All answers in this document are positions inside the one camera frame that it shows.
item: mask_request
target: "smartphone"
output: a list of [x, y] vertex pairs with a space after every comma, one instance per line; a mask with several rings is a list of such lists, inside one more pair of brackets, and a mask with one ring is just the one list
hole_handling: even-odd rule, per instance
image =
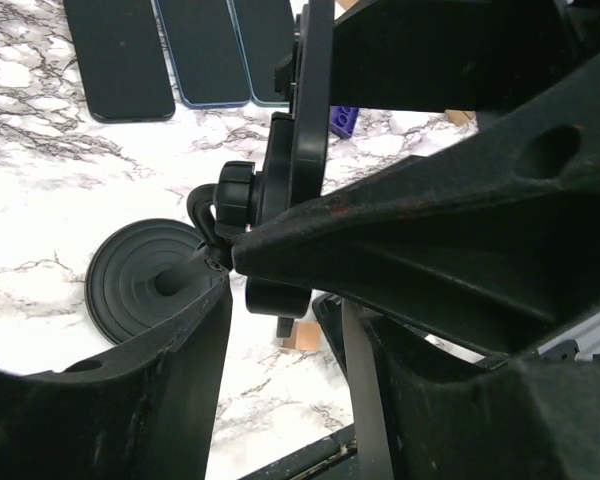
[[295, 22], [291, 3], [289, 0], [229, 1], [253, 102], [264, 107], [286, 105], [274, 89], [274, 71], [293, 49]]
[[167, 120], [173, 92], [151, 0], [64, 0], [91, 116]]
[[156, 0], [182, 103], [240, 107], [251, 99], [227, 0]]

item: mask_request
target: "wooden block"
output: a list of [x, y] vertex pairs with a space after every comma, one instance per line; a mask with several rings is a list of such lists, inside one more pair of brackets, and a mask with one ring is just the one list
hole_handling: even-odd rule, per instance
[[466, 125], [471, 120], [476, 118], [475, 112], [463, 112], [460, 110], [445, 110], [445, 115], [453, 122], [456, 127]]
[[282, 341], [284, 348], [317, 352], [320, 350], [322, 329], [318, 323], [295, 322], [291, 336]]
[[336, 0], [340, 6], [342, 8], [344, 8], [345, 10], [349, 10], [351, 7], [353, 7], [356, 3], [358, 3], [358, 0]]

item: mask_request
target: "screw hole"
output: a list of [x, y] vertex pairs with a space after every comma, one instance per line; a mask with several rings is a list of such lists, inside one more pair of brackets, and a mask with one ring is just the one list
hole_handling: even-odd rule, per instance
[[527, 145], [516, 162], [515, 173], [532, 180], [556, 178], [578, 152], [580, 143], [580, 132], [575, 127], [549, 130]]
[[102, 367], [102, 362], [100, 360], [82, 360], [66, 368], [65, 373], [88, 372], [90, 370], [97, 370], [100, 367]]

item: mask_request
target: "suction cup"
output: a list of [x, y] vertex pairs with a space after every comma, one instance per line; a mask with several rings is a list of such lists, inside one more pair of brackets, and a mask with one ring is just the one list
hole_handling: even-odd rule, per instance
[[132, 223], [111, 235], [91, 260], [85, 302], [91, 319], [122, 343], [172, 317], [213, 286], [210, 277], [174, 295], [161, 295], [155, 278], [190, 257], [203, 242], [193, 227], [168, 219]]

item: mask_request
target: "black bar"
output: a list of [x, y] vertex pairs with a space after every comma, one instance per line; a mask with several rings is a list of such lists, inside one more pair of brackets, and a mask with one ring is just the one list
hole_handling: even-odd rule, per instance
[[[390, 407], [387, 405], [386, 383], [382, 381], [384, 365], [377, 358], [377, 352], [360, 324], [360, 313], [354, 313], [354, 309], [359, 308], [347, 300], [342, 303], [342, 333], [358, 440], [360, 477], [405, 478], [396, 472], [398, 462], [394, 462], [398, 450], [397, 436], [388, 433], [393, 425], [388, 418]], [[381, 318], [379, 314], [370, 314]]]
[[193, 255], [156, 276], [156, 290], [166, 297], [197, 282], [200, 277], [220, 278], [229, 273], [231, 252], [204, 245]]
[[311, 307], [346, 378], [347, 358], [342, 340], [342, 297], [325, 293], [316, 298]]
[[276, 327], [276, 337], [290, 338], [293, 332], [293, 324], [295, 319], [289, 317], [278, 317], [278, 325]]

